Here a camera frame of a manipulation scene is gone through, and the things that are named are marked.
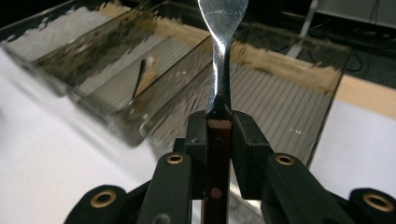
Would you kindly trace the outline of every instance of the transparent container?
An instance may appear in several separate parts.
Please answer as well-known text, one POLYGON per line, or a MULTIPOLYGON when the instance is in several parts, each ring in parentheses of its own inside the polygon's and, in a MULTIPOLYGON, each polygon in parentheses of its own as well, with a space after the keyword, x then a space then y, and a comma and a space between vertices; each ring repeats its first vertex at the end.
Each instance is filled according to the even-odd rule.
POLYGON ((127 10, 117 1, 68 1, 2 28, 0 42, 20 63, 33 63, 127 10))
MULTIPOLYGON (((233 110, 253 117, 274 151, 308 164, 349 54, 335 44, 251 24, 232 44, 233 110)), ((149 118, 144 130, 159 147, 170 150, 185 136, 188 115, 206 109, 211 73, 210 63, 149 118)))
POLYGON ((145 120, 210 63, 209 32, 203 27, 197 8, 165 2, 134 19, 123 14, 35 66, 55 77, 61 84, 54 86, 64 86, 74 102, 112 132, 136 145, 144 137, 139 130, 145 120), (195 56, 202 49, 206 54, 195 56), (63 57, 52 57, 58 54, 63 57), (178 65, 186 59, 194 65, 178 65))

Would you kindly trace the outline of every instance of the metal bolt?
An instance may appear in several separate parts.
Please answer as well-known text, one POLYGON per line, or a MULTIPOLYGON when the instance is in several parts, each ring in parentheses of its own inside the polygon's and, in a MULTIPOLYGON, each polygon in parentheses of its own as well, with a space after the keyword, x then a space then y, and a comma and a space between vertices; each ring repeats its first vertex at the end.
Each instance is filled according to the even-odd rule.
POLYGON ((210 197, 212 197, 213 199, 219 199, 221 198, 222 192, 220 189, 212 189, 210 190, 210 197))

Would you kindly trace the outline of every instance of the glass baking dish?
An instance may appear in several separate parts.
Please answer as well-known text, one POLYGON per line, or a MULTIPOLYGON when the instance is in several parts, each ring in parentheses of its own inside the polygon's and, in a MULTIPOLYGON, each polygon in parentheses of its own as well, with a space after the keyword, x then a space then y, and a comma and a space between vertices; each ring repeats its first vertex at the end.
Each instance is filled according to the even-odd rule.
MULTIPOLYGON (((276 152, 308 164, 350 50, 280 29, 251 24, 232 44, 233 110, 255 119, 276 152)), ((207 107, 212 65, 149 118, 153 143, 170 150, 189 114, 207 107)))
POLYGON ((130 10, 117 1, 72 0, 0 30, 0 42, 22 64, 32 63, 130 10))
POLYGON ((211 62, 211 43, 195 7, 165 2, 134 19, 128 15, 58 49, 60 59, 51 54, 35 67, 55 77, 75 103, 135 145, 143 138, 142 123, 211 62), (203 49, 205 54, 198 53, 203 49), (195 64, 178 65, 187 59, 195 64))

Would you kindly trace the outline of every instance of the metal spatula blade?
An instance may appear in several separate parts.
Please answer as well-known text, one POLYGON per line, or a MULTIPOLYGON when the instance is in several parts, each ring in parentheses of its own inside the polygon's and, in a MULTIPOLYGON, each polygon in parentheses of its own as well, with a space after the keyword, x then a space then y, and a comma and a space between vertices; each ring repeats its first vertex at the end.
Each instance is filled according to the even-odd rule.
POLYGON ((213 37, 213 74, 207 116, 230 119, 231 41, 245 15, 248 0, 198 0, 198 5, 213 37))

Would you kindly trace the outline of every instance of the metal rim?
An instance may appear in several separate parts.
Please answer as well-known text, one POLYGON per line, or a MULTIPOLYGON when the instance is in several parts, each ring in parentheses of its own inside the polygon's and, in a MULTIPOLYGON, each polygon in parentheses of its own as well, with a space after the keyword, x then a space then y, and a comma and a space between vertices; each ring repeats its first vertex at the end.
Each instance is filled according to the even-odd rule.
POLYGON ((387 198, 378 194, 364 194, 363 200, 373 208, 382 212, 392 212, 394 210, 393 204, 387 198))
POLYGON ((293 165, 294 159, 286 155, 280 155, 276 157, 276 161, 282 165, 293 165))
POLYGON ((112 189, 105 189, 95 194, 91 198, 91 206, 94 208, 102 208, 116 201, 117 193, 112 189))
POLYGON ((184 160, 183 156, 178 155, 178 154, 173 154, 166 158, 166 161, 169 164, 179 164, 179 163, 183 162, 183 160, 184 160))

